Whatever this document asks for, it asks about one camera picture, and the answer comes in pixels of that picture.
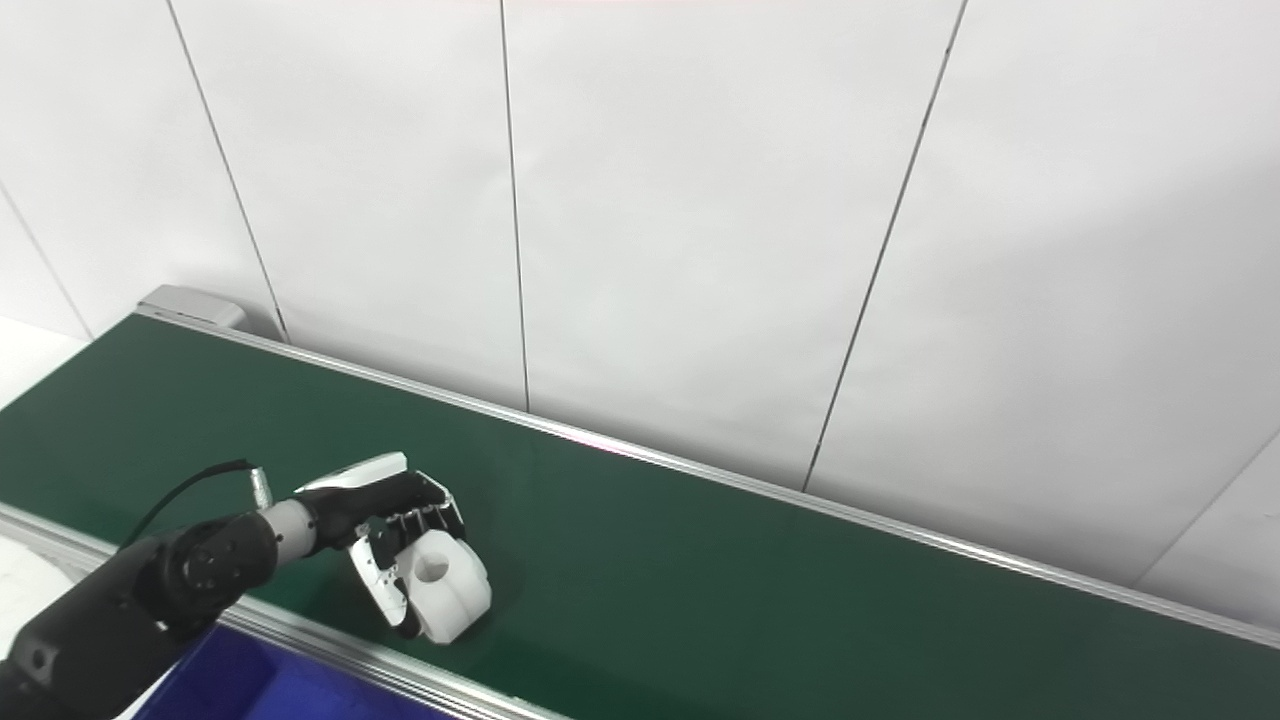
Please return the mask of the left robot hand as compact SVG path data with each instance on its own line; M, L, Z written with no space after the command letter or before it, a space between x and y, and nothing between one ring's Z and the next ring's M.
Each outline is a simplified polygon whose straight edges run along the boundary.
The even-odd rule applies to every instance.
M449 589L447 577L481 580L454 496L410 468L402 452L356 462L292 495L314 520L312 551L347 552L361 585L387 624L406 639L449 644L483 614L477 593ZM429 591L449 591L429 600Z

